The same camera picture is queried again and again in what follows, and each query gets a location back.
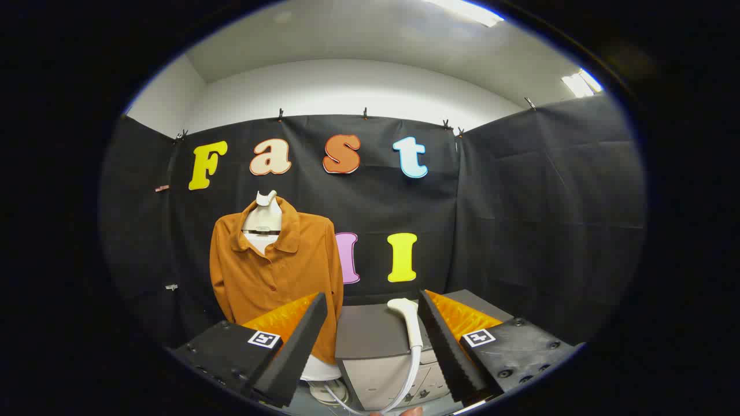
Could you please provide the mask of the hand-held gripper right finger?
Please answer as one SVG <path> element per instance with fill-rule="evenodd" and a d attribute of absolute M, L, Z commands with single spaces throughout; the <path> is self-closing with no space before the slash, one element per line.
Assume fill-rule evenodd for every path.
<path fill-rule="evenodd" d="M 418 314 L 453 400 L 464 405 L 515 394 L 580 350 L 526 318 L 494 318 L 426 289 Z"/>

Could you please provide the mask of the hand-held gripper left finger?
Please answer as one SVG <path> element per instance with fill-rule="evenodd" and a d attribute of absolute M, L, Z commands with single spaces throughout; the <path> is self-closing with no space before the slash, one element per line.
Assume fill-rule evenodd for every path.
<path fill-rule="evenodd" d="M 293 399 L 327 315 L 325 294 L 317 292 L 249 323 L 220 321 L 172 355 L 217 387 L 282 408 Z"/>

